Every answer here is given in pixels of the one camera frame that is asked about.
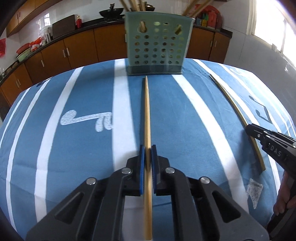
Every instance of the green plastic basket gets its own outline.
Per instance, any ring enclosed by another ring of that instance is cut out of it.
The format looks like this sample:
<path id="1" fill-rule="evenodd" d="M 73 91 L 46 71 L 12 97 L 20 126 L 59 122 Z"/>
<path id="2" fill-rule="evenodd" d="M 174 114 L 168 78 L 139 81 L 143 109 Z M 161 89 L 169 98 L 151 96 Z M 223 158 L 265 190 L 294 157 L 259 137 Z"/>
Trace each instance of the green plastic basket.
<path id="1" fill-rule="evenodd" d="M 129 75 L 181 74 L 194 19 L 160 12 L 125 14 Z"/>

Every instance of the black countertop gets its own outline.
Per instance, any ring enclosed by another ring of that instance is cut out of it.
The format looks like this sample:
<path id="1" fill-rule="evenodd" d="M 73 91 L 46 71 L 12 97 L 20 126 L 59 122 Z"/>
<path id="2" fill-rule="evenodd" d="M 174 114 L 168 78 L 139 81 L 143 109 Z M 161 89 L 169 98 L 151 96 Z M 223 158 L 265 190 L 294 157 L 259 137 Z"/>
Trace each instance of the black countertop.
<path id="1" fill-rule="evenodd" d="M 41 46 L 40 48 L 38 48 L 37 50 L 35 50 L 34 52 L 29 53 L 26 58 L 21 61 L 19 64 L 17 64 L 7 75 L 4 76 L 4 78 L 2 80 L 0 80 L 0 86 L 3 84 L 3 82 L 14 72 L 15 69 L 17 69 L 21 64 L 23 64 L 28 58 L 32 57 L 34 54 L 40 52 L 41 50 L 45 49 L 46 47 L 48 47 L 51 44 L 54 44 L 64 38 L 70 37 L 74 34 L 77 33 L 81 33 L 83 31 L 87 31 L 90 29 L 94 29 L 94 28 L 98 28 L 98 27 L 103 27 L 103 26 L 108 26 L 108 25 L 114 25 L 114 24 L 123 24 L 124 23 L 124 19 L 119 19 L 119 20 L 110 20 L 110 21 L 102 21 L 103 18 L 99 18 L 99 19 L 95 19 L 95 20 L 91 20 L 88 22 L 84 22 L 82 24 L 82 28 L 78 28 L 75 31 L 69 32 L 67 34 L 64 34 L 58 38 L 55 38 L 54 40 L 50 41 L 49 43 L 45 44 L 44 46 Z M 193 27 L 196 28 L 201 28 L 210 32 L 214 32 L 214 33 L 221 33 L 229 38 L 232 38 L 232 32 L 228 31 L 226 29 L 221 29 L 221 31 L 215 30 L 215 29 L 210 29 L 210 28 L 206 28 L 206 27 L 202 27 L 199 25 L 193 25 Z"/>

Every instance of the red plastic bag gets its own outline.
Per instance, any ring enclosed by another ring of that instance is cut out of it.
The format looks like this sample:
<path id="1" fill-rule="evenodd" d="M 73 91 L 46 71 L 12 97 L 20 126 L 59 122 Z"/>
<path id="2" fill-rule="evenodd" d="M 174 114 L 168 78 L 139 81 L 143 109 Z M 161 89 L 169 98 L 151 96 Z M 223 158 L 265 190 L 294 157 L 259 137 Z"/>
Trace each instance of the red plastic bag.
<path id="1" fill-rule="evenodd" d="M 0 39 L 0 58 L 5 55 L 6 39 Z"/>

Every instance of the blue striped tablecloth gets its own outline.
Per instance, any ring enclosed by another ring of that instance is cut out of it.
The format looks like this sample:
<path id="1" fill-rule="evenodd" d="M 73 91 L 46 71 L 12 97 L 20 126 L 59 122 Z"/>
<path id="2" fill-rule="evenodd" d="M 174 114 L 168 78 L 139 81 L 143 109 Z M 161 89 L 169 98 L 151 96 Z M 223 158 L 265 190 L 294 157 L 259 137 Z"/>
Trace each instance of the blue striped tablecloth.
<path id="1" fill-rule="evenodd" d="M 88 177 L 106 178 L 138 154 L 143 139 L 143 76 L 127 60 L 59 74 L 22 92 L 0 129 L 0 207 L 24 238 L 28 230 Z M 188 177 L 208 176 L 266 225 L 282 168 L 259 162 L 230 93 L 248 123 L 295 138 L 276 96 L 252 73 L 186 59 L 182 75 L 150 75 L 152 144 Z M 124 240 L 143 240 L 143 200 L 127 197 Z M 153 239 L 173 240 L 170 197 L 153 197 Z"/>

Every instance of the human hand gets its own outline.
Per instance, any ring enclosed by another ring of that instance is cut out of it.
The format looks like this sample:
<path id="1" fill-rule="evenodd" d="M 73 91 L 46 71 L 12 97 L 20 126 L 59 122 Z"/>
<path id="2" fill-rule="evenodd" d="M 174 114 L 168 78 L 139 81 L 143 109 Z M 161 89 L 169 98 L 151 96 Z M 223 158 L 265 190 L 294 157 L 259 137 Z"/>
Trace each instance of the human hand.
<path id="1" fill-rule="evenodd" d="M 296 196 L 294 196 L 291 200 L 290 199 L 290 189 L 288 187 L 288 178 L 289 175 L 285 171 L 283 179 L 281 181 L 281 186 L 279 188 L 279 193 L 276 199 L 276 203 L 274 205 L 274 213 L 279 215 L 279 213 L 284 213 L 286 207 L 293 208 L 296 207 Z"/>

